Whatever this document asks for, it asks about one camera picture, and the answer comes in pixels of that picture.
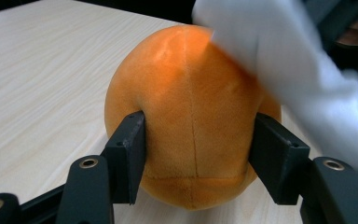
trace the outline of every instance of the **tabletop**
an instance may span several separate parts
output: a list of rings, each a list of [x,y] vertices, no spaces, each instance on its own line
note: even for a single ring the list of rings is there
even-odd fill
[[[112,75],[141,40],[176,24],[69,0],[0,11],[0,192],[25,203],[63,184],[76,159],[99,155]],[[285,111],[282,123],[307,142]],[[197,212],[142,189],[135,205],[114,207],[119,224],[301,223],[299,205],[275,204],[259,179],[236,199]]]

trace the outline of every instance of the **stuffed toy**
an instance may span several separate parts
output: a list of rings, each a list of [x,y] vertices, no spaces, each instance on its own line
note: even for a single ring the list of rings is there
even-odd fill
[[[197,25],[153,33],[120,64],[105,99],[108,136],[125,116],[144,111],[141,187],[188,210],[241,194],[256,178],[248,162],[256,114],[281,120],[280,104],[211,34]]]

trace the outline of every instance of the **orange fabric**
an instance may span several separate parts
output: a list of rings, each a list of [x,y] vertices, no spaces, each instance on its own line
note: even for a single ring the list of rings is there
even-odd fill
[[[281,119],[280,106],[196,25],[160,30],[115,72],[105,101],[110,136],[143,110],[146,165],[141,186],[190,210],[225,203],[255,179],[248,163],[255,115]]]

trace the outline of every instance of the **orange ball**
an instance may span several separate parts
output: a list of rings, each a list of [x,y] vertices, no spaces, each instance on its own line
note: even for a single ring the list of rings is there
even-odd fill
[[[280,120],[280,106],[211,41],[211,31],[177,25],[147,37],[115,72],[105,101],[112,135],[145,113],[141,187],[189,210],[225,203],[256,178],[248,163],[255,115]]]

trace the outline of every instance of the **wooden table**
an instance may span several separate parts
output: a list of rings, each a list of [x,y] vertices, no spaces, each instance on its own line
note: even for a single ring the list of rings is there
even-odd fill
[[[76,159],[100,154],[104,97],[117,66],[142,39],[177,22],[76,1],[0,12],[0,192],[25,203],[66,180]],[[283,113],[283,124],[302,135]],[[115,204],[116,223],[301,223],[257,179],[237,199],[188,212],[140,190]]]

